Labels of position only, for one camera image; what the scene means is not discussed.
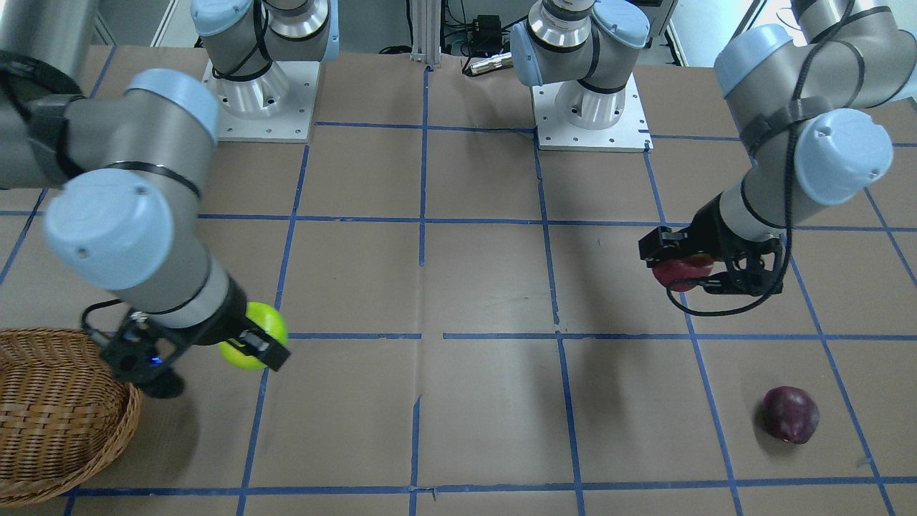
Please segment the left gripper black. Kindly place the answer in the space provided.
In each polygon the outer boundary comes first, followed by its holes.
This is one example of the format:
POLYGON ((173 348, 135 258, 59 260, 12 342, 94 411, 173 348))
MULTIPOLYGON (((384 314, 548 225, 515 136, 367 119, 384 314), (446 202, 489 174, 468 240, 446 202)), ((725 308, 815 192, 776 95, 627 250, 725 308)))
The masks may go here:
POLYGON ((646 268, 699 254, 713 256, 725 271, 710 277, 675 279, 667 290, 687 292, 700 287, 714 296, 782 293, 785 229, 761 218, 743 192, 723 192, 698 210, 690 226, 656 226, 638 240, 646 268))

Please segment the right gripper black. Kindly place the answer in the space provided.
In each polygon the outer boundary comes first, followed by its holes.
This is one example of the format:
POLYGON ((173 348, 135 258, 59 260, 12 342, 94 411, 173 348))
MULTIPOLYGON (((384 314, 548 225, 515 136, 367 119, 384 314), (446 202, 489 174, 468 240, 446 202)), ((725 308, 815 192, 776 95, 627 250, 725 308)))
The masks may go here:
POLYGON ((150 315, 142 316, 134 307, 129 308, 113 333, 104 333, 90 323, 89 316, 95 311, 121 304, 123 300, 114 298, 86 307, 81 314, 81 329, 97 346, 112 379, 134 386, 151 398, 177 398, 183 393, 186 383, 174 365, 194 346, 227 343, 227 362, 246 370, 267 367, 278 371, 292 354, 285 329, 248 330, 248 297, 233 279, 215 314, 189 328, 168 327, 150 315))

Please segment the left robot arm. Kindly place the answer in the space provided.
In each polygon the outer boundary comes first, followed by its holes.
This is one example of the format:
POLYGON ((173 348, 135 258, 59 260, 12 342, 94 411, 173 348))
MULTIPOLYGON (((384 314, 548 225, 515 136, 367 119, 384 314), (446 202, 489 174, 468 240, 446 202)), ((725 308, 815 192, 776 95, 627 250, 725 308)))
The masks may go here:
MULTIPOLYGON (((674 292, 765 296, 782 290, 789 228, 845 203, 887 172, 890 135, 867 114, 915 95, 915 32, 885 1, 793 1, 805 36, 753 27, 714 63, 754 167, 681 231, 640 239, 640 258, 674 292)), ((527 86, 561 84, 570 123, 618 120, 625 83, 649 40, 626 1, 539 1, 512 26, 515 72, 527 86)))

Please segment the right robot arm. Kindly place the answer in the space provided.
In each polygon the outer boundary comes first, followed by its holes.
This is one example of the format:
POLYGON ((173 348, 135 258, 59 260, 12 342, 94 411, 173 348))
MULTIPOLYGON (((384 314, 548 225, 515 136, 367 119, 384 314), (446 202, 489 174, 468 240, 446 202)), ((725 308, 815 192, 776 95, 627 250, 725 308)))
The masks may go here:
POLYGON ((59 189, 44 216, 49 248, 128 306, 112 336, 81 317, 115 380, 179 396, 173 364, 196 345, 279 370, 284 321, 273 308, 258 314, 194 228, 220 115, 291 112, 279 63, 337 58, 338 3, 194 1, 220 93, 154 68, 109 100, 78 85, 96 13, 95 1, 2 3, 2 186, 59 189))

